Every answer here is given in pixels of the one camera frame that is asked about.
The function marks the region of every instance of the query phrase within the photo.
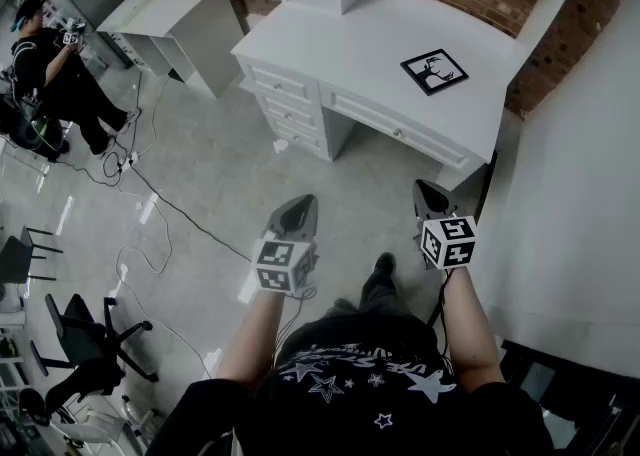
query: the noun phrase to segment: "black t-shirt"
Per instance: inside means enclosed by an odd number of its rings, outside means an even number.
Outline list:
[[[234,431],[248,456],[552,451],[525,392],[492,383],[467,394],[426,325],[366,314],[303,326],[255,392],[192,384],[147,455],[228,454]]]
[[[19,46],[25,42],[34,43],[35,49],[24,47],[21,50]],[[40,100],[58,105],[66,105],[73,99],[74,89],[81,88],[81,81],[88,74],[82,59],[76,54],[70,55],[53,81],[46,88],[44,86],[47,66],[63,47],[61,32],[52,28],[43,28],[35,36],[20,38],[13,45],[14,54],[18,50],[14,67],[21,94],[30,94],[35,88]]]

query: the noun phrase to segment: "picture frame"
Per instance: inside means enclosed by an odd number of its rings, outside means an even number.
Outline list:
[[[444,49],[403,61],[400,66],[427,95],[433,95],[469,78]]]

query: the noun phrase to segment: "white star graphic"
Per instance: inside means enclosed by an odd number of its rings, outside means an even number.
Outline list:
[[[384,380],[380,374],[372,374],[371,378],[367,380],[367,383],[371,383],[374,387],[378,387],[378,385],[384,385]]]
[[[442,378],[442,369],[435,371],[431,376],[427,378],[423,378],[422,376],[418,376],[417,374],[413,374],[410,372],[404,373],[405,376],[408,376],[413,380],[415,385],[409,387],[408,390],[415,390],[424,392],[424,394],[429,398],[429,400],[436,404],[438,402],[438,395],[442,392],[449,392],[456,388],[455,383],[451,385],[442,385],[440,383],[440,379]]]
[[[389,415],[382,415],[381,413],[378,414],[378,419],[374,420],[373,423],[377,424],[380,429],[384,429],[387,426],[393,426],[393,422],[391,422],[391,415],[393,415],[392,413],[390,413]]]
[[[344,394],[342,390],[334,385],[336,381],[335,376],[327,378],[326,380],[318,378],[315,374],[312,374],[311,377],[315,380],[316,384],[309,389],[309,393],[320,392],[327,403],[331,401],[333,394]]]
[[[293,369],[289,369],[287,371],[281,372],[280,374],[287,374],[290,372],[295,372],[296,373],[296,378],[298,378],[298,383],[300,383],[302,381],[302,378],[305,377],[305,375],[308,372],[324,372],[322,369],[318,369],[315,365],[311,364],[311,365],[307,365],[307,364],[296,364],[295,368]]]

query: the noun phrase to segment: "person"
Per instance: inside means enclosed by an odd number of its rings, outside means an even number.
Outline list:
[[[43,27],[43,0],[26,0],[16,13],[12,31],[20,38],[11,48],[19,95],[38,93],[42,114],[74,122],[94,155],[115,144],[98,119],[118,132],[140,113],[116,108],[77,55],[76,45],[62,45],[61,32]]]
[[[217,378],[194,383],[147,456],[500,454],[552,451],[542,411],[504,383],[466,268],[444,289],[449,362],[396,294],[383,254],[346,300],[291,334],[272,366],[284,296],[260,291]]]

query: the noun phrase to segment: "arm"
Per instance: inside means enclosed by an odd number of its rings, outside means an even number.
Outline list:
[[[486,383],[504,382],[498,348],[467,268],[453,271],[444,298],[451,362],[460,384],[473,392]]]
[[[284,294],[258,291],[220,363],[217,378],[252,387],[269,370]]]
[[[67,58],[71,56],[76,50],[75,45],[65,45],[58,55],[53,58],[47,65],[45,71],[44,85],[47,86],[58,75],[62,66],[67,61]]]

